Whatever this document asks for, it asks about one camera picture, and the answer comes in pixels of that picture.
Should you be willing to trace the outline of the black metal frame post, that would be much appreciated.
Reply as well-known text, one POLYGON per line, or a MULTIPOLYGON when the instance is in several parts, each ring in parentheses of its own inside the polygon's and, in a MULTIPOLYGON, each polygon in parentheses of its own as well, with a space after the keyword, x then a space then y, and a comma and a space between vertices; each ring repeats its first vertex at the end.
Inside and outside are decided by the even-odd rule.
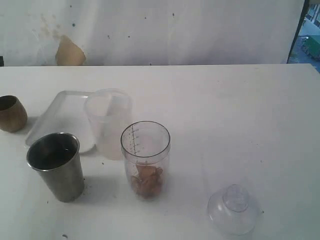
POLYGON ((299 32, 301 30, 301 27, 303 25, 303 22, 304 22, 304 19, 305 19, 305 15, 308 13, 309 6, 310 6, 310 0, 304 0, 302 11, 301 11, 301 14, 300 14, 300 17, 299 17, 299 21, 298 21, 298 25, 297 25, 297 28, 296 28, 296 32, 294 34, 294 38, 292 40, 292 44, 291 44, 291 47, 290 47, 290 50, 289 50, 289 54, 288 54, 288 57, 287 57, 287 61, 286 61, 287 64, 289 63, 293 48, 295 46, 295 43, 296 43, 296 40, 298 38, 299 32))

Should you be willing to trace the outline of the clear dome lid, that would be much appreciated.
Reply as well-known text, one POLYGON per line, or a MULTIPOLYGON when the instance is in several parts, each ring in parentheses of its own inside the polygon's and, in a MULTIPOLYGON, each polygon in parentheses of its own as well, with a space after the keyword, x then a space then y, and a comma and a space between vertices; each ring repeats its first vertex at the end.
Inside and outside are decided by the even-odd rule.
POLYGON ((214 192, 207 204, 207 214, 213 226, 231 236, 242 236, 252 231, 262 213, 257 199, 239 184, 214 192))

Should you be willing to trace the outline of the white rectangular tray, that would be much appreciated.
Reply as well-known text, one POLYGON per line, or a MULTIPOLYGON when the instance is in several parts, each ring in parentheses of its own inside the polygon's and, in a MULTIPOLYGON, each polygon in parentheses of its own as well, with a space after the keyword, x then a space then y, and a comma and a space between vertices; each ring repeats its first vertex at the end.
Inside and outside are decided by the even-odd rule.
POLYGON ((95 146, 89 120, 84 110, 89 91, 64 90, 59 92, 47 110, 35 121, 25 139, 30 147, 41 137, 51 133, 70 133, 80 142, 79 153, 95 146))

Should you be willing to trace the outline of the translucent plastic cup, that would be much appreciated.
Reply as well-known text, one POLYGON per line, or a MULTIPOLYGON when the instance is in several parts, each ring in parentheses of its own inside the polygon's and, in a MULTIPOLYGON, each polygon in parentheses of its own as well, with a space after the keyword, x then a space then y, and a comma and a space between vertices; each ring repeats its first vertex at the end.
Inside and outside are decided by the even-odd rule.
POLYGON ((120 89, 101 89, 88 96, 84 111, 98 152, 109 160, 121 160, 121 135, 132 122, 132 98, 120 89))

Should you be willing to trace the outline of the clear plastic shaker body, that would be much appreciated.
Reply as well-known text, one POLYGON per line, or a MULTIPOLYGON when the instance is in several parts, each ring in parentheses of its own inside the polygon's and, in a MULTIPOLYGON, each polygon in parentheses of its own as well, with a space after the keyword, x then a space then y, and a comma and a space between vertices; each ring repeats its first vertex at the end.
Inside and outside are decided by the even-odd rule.
POLYGON ((138 121, 124 129, 120 137, 121 152, 124 157, 124 168, 128 184, 131 187, 130 177, 137 174, 136 165, 146 164, 163 168, 162 192, 165 191, 170 163, 171 136, 168 129, 155 121, 138 121))

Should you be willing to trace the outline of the stainless steel cup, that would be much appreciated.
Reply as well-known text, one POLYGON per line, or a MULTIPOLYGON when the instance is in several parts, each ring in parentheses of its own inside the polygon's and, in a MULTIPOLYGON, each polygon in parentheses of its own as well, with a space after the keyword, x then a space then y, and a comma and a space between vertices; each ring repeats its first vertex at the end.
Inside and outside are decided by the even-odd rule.
POLYGON ((55 132, 36 140, 26 154, 27 164, 64 203, 77 199, 85 188, 79 150, 80 142, 74 135, 55 132))

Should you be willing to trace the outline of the green container outside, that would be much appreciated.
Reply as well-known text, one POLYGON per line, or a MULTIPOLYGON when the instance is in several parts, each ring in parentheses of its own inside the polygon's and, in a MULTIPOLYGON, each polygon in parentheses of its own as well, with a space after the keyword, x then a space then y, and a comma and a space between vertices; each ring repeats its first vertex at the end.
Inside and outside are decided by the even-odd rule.
POLYGON ((302 51, 313 59, 320 60, 320 36, 309 35, 302 40, 302 51))

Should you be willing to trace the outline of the brown wooden bowl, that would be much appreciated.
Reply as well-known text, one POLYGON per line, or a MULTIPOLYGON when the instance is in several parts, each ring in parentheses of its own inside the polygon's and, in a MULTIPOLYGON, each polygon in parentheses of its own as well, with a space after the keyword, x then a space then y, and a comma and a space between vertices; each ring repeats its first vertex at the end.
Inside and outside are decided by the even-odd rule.
POLYGON ((27 112, 14 95, 0 97, 0 129, 14 133, 21 130, 27 123, 27 112))

